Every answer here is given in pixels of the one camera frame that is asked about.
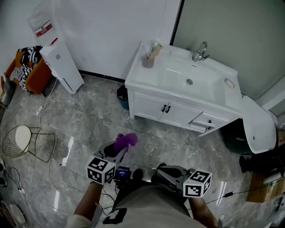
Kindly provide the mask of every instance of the white sink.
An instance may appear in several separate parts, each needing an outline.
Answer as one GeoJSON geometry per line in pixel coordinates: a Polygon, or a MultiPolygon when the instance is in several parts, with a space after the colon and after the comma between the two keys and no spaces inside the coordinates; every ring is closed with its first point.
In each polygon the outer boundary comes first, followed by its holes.
{"type": "Polygon", "coordinates": [[[169,45],[164,45],[155,58],[153,68],[144,68],[143,45],[147,50],[152,47],[152,43],[141,43],[126,85],[167,93],[241,114],[241,93],[236,70],[211,58],[194,62],[190,51],[169,45]],[[225,84],[226,78],[235,85],[233,89],[225,84]],[[186,83],[187,79],[192,81],[192,85],[186,83]]]}

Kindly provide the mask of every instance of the faucet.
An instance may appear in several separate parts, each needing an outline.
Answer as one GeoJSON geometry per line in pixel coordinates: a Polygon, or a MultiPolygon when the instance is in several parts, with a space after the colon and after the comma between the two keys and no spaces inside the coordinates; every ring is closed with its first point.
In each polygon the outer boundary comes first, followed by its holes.
{"type": "Polygon", "coordinates": [[[205,52],[206,52],[206,50],[207,50],[207,45],[208,45],[208,44],[207,44],[206,41],[204,41],[204,42],[200,45],[199,49],[198,49],[198,50],[194,53],[194,55],[192,56],[192,60],[193,60],[194,62],[197,62],[198,59],[204,61],[205,59],[207,59],[207,58],[210,57],[209,55],[204,56],[204,54],[205,54],[205,52]]]}

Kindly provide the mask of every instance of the purple object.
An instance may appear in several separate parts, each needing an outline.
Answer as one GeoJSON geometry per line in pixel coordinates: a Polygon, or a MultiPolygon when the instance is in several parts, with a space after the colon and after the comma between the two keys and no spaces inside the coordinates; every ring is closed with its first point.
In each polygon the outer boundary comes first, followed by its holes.
{"type": "Polygon", "coordinates": [[[127,147],[126,151],[128,151],[129,145],[135,146],[137,142],[138,137],[135,133],[129,133],[126,135],[119,133],[116,138],[116,143],[114,145],[113,152],[119,153],[123,147],[127,147]]]}

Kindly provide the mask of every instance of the white cube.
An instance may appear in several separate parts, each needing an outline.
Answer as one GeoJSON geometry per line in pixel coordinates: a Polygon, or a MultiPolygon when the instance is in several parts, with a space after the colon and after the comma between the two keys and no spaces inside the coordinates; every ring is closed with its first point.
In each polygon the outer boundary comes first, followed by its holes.
{"type": "Polygon", "coordinates": [[[85,169],[90,180],[105,184],[115,176],[116,164],[91,155],[85,169]]]}
{"type": "Polygon", "coordinates": [[[183,196],[201,198],[211,185],[212,173],[197,169],[183,183],[183,196]]]}

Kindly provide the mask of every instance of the baseboard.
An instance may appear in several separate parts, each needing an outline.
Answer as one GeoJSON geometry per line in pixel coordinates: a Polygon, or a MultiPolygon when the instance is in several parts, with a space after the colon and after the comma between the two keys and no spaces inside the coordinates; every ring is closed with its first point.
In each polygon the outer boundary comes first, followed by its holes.
{"type": "Polygon", "coordinates": [[[94,77],[100,77],[100,78],[104,78],[104,79],[108,79],[108,80],[112,80],[112,81],[117,81],[120,83],[125,83],[125,79],[121,79],[121,78],[117,78],[117,77],[111,77],[111,76],[107,76],[104,74],[94,73],[94,72],[85,71],[85,70],[81,70],[81,69],[78,71],[81,74],[87,74],[87,75],[94,76],[94,77]]]}

